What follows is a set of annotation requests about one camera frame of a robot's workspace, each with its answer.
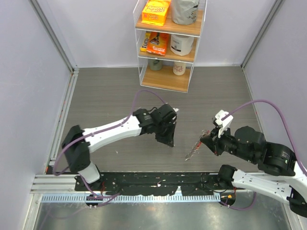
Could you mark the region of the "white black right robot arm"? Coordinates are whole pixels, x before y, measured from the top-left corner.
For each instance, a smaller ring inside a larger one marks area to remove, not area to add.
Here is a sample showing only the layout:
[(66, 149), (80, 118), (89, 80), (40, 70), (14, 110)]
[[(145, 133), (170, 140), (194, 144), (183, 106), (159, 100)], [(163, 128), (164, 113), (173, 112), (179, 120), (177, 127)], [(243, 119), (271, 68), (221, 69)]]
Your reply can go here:
[(201, 143), (216, 156), (227, 152), (278, 178), (276, 182), (261, 179), (224, 164), (217, 175), (221, 188), (248, 189), (288, 204), (291, 211), (299, 216), (307, 216), (307, 176), (289, 147), (266, 141), (263, 133), (249, 126), (238, 129), (234, 135), (231, 135), (230, 129), (222, 135), (218, 132), (219, 129), (214, 128), (200, 137)]

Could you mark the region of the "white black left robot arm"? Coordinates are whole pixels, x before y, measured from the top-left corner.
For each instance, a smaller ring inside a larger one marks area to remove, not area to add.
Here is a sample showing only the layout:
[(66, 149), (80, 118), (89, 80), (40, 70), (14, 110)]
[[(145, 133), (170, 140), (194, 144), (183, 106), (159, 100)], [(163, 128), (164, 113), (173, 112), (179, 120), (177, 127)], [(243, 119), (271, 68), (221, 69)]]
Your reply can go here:
[(73, 126), (61, 146), (68, 168), (79, 174), (84, 187), (93, 191), (100, 189), (102, 175), (91, 161), (91, 153), (113, 142), (144, 134), (154, 134), (157, 142), (173, 147), (178, 111), (165, 103), (150, 110), (139, 108), (127, 117), (103, 126), (86, 129)]

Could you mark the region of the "red handled metal key organizer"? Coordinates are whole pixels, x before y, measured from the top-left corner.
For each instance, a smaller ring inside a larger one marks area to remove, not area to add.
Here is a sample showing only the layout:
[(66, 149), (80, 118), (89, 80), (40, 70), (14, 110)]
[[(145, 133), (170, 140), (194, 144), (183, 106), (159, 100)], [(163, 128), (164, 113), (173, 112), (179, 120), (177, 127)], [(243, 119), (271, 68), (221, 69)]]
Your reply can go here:
[(210, 131), (209, 130), (203, 130), (202, 134), (200, 135), (199, 140), (194, 144), (194, 146), (192, 147), (191, 151), (185, 156), (185, 161), (190, 160), (195, 153), (198, 151), (198, 149), (200, 148), (202, 142), (201, 139), (204, 137), (207, 137), (210, 135)]

